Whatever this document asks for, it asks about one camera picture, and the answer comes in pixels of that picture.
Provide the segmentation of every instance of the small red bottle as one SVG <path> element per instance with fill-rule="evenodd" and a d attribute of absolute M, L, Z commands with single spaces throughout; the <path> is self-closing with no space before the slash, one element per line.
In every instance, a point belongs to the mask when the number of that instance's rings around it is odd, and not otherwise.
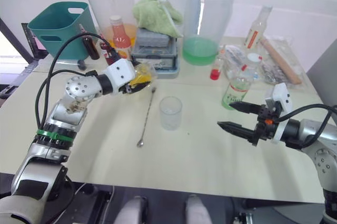
<path fill-rule="evenodd" d="M 210 79 L 212 80 L 219 79 L 219 76 L 221 74 L 222 67 L 224 64 L 224 56 L 225 56 L 225 47 L 223 46 L 223 48 L 220 50 L 219 54 L 216 56 L 215 61 L 213 63 Z"/>
<path fill-rule="evenodd" d="M 109 47 L 105 42 L 100 42 L 101 48 L 101 56 L 104 56 L 108 65 L 111 65 L 115 62 L 115 59 L 112 57 L 111 53 L 113 52 L 111 47 Z"/>

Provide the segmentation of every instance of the gray plastic container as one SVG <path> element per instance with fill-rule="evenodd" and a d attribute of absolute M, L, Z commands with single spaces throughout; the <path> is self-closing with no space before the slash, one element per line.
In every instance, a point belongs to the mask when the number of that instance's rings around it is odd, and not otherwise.
<path fill-rule="evenodd" d="M 151 63 L 156 70 L 175 70 L 177 58 L 176 39 L 170 37 L 167 47 L 140 46 L 137 39 L 131 56 L 134 61 Z"/>
<path fill-rule="evenodd" d="M 144 28 L 137 30 L 137 42 L 139 46 L 167 47 L 170 37 L 166 34 L 151 32 Z"/>
<path fill-rule="evenodd" d="M 176 67 L 173 70 L 156 70 L 158 74 L 158 79 L 173 79 L 179 75 L 180 64 L 179 58 L 176 59 Z"/>

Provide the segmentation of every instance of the black cable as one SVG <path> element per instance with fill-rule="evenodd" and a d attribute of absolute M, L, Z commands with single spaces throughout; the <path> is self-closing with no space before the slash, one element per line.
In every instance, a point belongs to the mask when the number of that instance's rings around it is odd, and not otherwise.
<path fill-rule="evenodd" d="M 72 41 L 74 41 L 75 39 L 77 39 L 77 38 L 79 38 L 79 37 L 82 37 L 82 36 L 93 36 L 93 37 L 97 37 L 97 38 L 99 38 L 100 40 L 102 40 L 108 47 L 110 47 L 111 49 L 113 49 L 113 48 L 110 46 L 110 43 L 109 43 L 106 39 L 100 37 L 98 34 L 95 34 L 95 33 L 80 33 L 80 34 L 77 34 L 77 35 L 71 37 L 69 40 L 67 40 L 67 41 L 61 46 L 60 50 L 58 50 L 57 54 L 55 55 L 55 57 L 54 57 L 54 59 L 53 59 L 53 61 L 52 61 L 51 67 L 49 68 L 48 77 L 47 77 L 47 81 L 46 81 L 46 92 L 45 92 L 45 100 L 44 100 L 43 116 L 42 116 L 42 120 L 41 120 L 41 123 L 40 123 L 40 126 L 39 126 L 40 129 L 43 129 L 44 123 L 45 123 L 46 118 L 47 118 L 47 113 L 48 113 L 48 99 L 49 99 L 49 87 L 50 87 L 51 78 L 52 78 L 52 73 L 53 73 L 53 70 L 54 70 L 56 61 L 57 61 L 57 59 L 59 58 L 60 54 L 63 52 L 64 48 L 66 48 L 70 42 L 72 42 Z"/>
<path fill-rule="evenodd" d="M 74 185 L 73 181 L 68 176 L 65 176 L 65 178 L 67 179 L 70 187 L 72 188 L 72 196 L 69 199 L 68 203 L 59 212 L 57 212 L 49 220 L 46 221 L 46 224 L 52 223 L 65 209 L 67 209 L 70 206 L 70 204 L 74 200 L 74 197 L 75 197 L 75 185 Z"/>
<path fill-rule="evenodd" d="M 73 70 L 58 70 L 58 71 L 53 72 L 52 77 L 54 75 L 57 75 L 57 74 L 60 74 L 60 73 L 63 73 L 63 72 L 73 73 L 73 74 L 85 76 L 85 74 L 77 72 L 77 71 L 73 71 Z M 37 95 L 36 95 L 36 99 L 35 99 L 35 117 L 36 117 L 36 123 L 37 123 L 37 127 L 38 128 L 40 128 L 40 124 L 41 124 L 40 123 L 39 110 L 38 110 L 38 103 L 39 103 L 40 96 L 41 96 L 41 93 L 43 91 L 43 88 L 46 85 L 46 82 L 47 82 L 47 79 L 45 79 L 43 81 L 43 83 L 41 84 L 40 89 L 38 90 Z"/>
<path fill-rule="evenodd" d="M 309 105 L 303 106 L 301 108 L 298 108 L 295 111 L 292 111 L 291 113 L 288 113 L 287 115 L 285 115 L 283 117 L 280 117 L 280 118 L 274 120 L 274 122 L 279 123 L 279 122 L 285 121 L 285 120 L 290 119 L 291 117 L 293 117 L 293 116 L 295 116 L 295 115 L 297 115 L 301 112 L 304 112 L 304 111 L 312 109 L 312 108 L 322 108 L 322 109 L 326 109 L 328 111 L 331 111 L 331 112 L 337 114 L 337 110 L 334 107 L 331 107 L 331 106 L 328 106 L 328 105 L 325 105 L 325 104 L 309 104 Z"/>
<path fill-rule="evenodd" d="M 322 134 L 322 132 L 324 131 L 326 125 L 328 124 L 328 121 L 330 119 L 332 115 L 332 112 L 329 111 L 327 113 L 327 115 L 325 116 L 323 123 L 321 124 L 320 128 L 318 129 L 318 131 L 316 132 L 316 134 L 311 137 L 308 141 L 304 142 L 303 147 L 306 148 L 308 146 L 310 146 L 312 143 L 314 143 Z"/>

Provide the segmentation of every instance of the ketchup bottle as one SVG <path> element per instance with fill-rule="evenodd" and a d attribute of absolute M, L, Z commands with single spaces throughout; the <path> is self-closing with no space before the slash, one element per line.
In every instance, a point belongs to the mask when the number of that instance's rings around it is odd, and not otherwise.
<path fill-rule="evenodd" d="M 116 51 L 121 58 L 131 60 L 131 40 L 125 33 L 122 17 L 113 15 L 110 17 L 110 23 L 114 32 L 113 42 Z"/>

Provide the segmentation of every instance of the sauce bottle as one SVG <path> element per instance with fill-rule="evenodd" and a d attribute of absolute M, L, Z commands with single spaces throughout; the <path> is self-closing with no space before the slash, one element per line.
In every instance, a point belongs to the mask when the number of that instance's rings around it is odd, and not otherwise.
<path fill-rule="evenodd" d="M 110 23 L 114 32 L 113 42 L 116 51 L 121 58 L 131 60 L 131 40 L 125 33 L 122 17 L 113 15 L 110 17 Z"/>
<path fill-rule="evenodd" d="M 81 30 L 81 33 L 87 32 L 84 29 L 82 24 L 80 24 L 80 30 Z M 98 60 L 100 58 L 100 55 L 98 54 L 98 51 L 97 51 L 96 46 L 94 44 L 93 38 L 91 38 L 91 36 L 89 36 L 89 35 L 83 36 L 82 42 L 83 42 L 83 45 L 85 46 L 85 49 L 87 50 L 89 56 L 91 57 L 91 59 Z"/>

